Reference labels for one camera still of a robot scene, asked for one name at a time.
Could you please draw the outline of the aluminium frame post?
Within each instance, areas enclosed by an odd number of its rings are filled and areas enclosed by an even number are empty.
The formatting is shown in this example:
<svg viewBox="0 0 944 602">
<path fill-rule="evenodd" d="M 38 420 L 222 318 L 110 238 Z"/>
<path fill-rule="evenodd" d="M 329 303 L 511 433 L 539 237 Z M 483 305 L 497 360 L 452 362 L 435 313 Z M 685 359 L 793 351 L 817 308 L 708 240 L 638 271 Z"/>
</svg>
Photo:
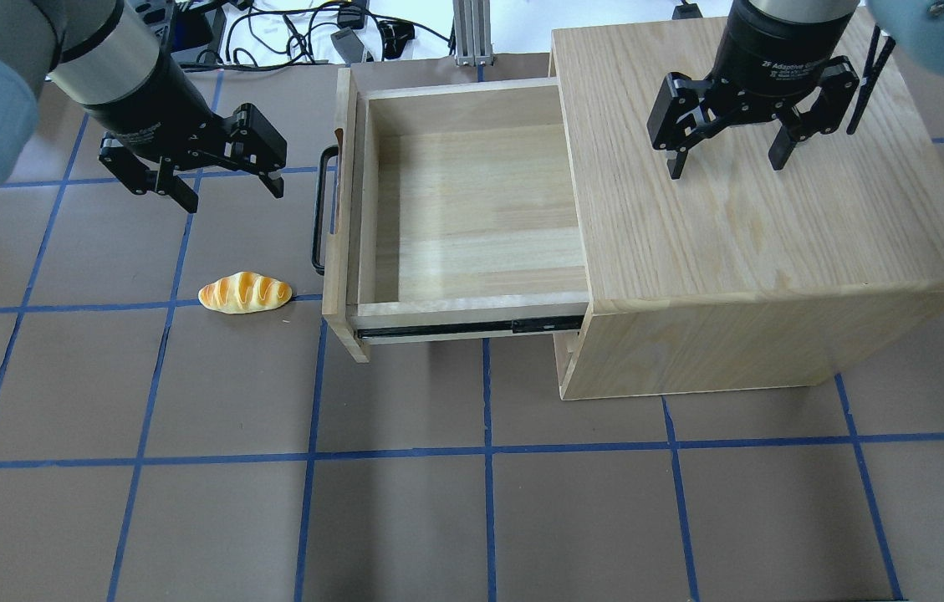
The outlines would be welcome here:
<svg viewBox="0 0 944 602">
<path fill-rule="evenodd" d="M 457 66 L 493 65 L 490 1 L 452 1 L 452 54 Z"/>
</svg>

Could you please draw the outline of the wooden drawer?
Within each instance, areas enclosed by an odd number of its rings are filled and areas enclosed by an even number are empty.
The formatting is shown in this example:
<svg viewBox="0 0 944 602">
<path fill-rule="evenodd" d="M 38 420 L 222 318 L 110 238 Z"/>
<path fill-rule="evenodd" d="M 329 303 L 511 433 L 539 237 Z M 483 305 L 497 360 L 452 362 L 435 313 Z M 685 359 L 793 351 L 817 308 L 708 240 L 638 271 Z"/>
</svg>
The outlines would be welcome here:
<svg viewBox="0 0 944 602">
<path fill-rule="evenodd" d="M 556 79 L 361 90 L 341 69 L 322 314 L 373 347 L 578 331 L 589 308 Z"/>
</svg>

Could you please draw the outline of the wooden drawer cabinet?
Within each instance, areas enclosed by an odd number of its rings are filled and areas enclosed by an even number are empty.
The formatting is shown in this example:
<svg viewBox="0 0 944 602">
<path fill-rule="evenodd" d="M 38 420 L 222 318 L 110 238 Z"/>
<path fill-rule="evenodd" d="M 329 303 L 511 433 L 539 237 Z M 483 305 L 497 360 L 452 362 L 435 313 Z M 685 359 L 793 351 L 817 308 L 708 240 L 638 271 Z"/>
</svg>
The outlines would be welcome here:
<svg viewBox="0 0 944 602">
<path fill-rule="evenodd" d="M 856 134 L 774 171 L 778 127 L 732 127 L 669 177 L 649 111 L 666 73 L 705 75 L 724 24 L 552 34 L 589 281 L 555 338 L 564 400 L 818 385 L 944 311 L 944 168 L 896 59 Z"/>
</svg>

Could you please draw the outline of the yellow toy bread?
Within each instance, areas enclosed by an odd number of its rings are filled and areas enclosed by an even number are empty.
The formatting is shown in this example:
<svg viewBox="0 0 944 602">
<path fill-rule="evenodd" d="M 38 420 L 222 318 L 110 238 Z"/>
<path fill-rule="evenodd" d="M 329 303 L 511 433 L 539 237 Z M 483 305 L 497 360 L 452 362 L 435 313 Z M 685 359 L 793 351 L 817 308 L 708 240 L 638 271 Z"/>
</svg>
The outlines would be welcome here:
<svg viewBox="0 0 944 602">
<path fill-rule="evenodd" d="M 216 279 L 197 293 L 197 301 L 205 309 L 223 314 L 273 311 L 293 298 L 294 289 L 287 282 L 246 271 Z"/>
</svg>

